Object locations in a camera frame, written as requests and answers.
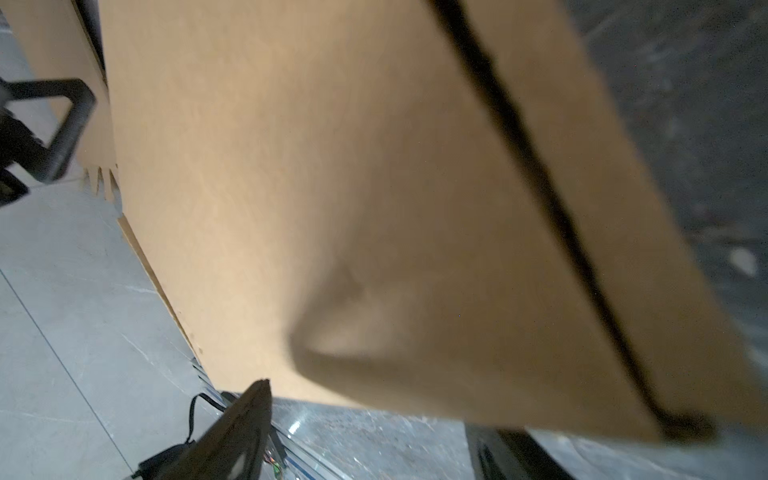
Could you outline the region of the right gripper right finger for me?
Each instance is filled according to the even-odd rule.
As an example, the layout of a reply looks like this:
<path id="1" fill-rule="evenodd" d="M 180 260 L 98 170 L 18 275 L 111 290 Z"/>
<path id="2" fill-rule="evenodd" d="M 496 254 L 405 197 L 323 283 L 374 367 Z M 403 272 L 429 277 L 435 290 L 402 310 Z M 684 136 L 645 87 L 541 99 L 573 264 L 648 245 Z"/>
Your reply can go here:
<path id="1" fill-rule="evenodd" d="M 465 425 L 477 480 L 574 480 L 526 431 Z"/>

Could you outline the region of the brown cardboard box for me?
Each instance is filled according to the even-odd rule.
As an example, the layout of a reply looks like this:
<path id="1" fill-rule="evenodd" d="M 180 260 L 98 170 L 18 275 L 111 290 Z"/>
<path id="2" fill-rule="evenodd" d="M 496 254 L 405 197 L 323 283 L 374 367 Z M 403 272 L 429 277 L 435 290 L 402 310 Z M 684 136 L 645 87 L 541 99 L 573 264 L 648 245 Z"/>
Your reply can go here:
<path id="1" fill-rule="evenodd" d="M 557 1 L 104 1 L 123 209 L 214 384 L 643 441 L 767 396 Z"/>

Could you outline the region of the brown cardboard sheet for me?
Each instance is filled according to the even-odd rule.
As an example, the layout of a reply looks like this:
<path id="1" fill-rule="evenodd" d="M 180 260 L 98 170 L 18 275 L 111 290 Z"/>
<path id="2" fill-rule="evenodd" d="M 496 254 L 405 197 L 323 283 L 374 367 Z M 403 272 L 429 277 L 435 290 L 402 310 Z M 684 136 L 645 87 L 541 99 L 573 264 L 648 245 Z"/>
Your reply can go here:
<path id="1" fill-rule="evenodd" d="M 66 175 L 71 159 L 88 174 L 94 194 L 113 202 L 119 173 L 105 72 L 74 1 L 3 1 L 1 11 L 37 77 L 16 83 L 19 101 L 65 98 L 48 144 L 32 144 L 21 168 L 39 183 Z"/>

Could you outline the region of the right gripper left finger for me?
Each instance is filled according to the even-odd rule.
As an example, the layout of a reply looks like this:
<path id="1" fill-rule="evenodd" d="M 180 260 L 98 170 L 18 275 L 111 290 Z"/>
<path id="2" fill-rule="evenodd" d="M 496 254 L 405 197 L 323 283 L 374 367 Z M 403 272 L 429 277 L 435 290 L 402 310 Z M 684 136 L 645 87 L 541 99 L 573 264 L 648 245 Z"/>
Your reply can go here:
<path id="1" fill-rule="evenodd" d="M 267 379 L 254 382 L 162 479 L 258 479 L 272 419 Z"/>

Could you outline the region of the aluminium mounting rail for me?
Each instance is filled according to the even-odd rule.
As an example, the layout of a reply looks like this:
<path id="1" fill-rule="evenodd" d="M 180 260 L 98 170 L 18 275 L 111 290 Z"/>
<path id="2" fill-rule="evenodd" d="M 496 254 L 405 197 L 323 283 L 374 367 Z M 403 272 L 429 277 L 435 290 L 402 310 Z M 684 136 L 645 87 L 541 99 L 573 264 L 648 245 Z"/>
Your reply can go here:
<path id="1" fill-rule="evenodd" d="M 191 364 L 203 382 L 204 392 L 212 396 L 212 406 L 220 411 L 231 406 L 239 393 L 216 390 L 196 357 Z M 298 442 L 292 433 L 272 423 L 264 462 L 271 466 L 269 479 L 351 479 L 339 467 Z"/>

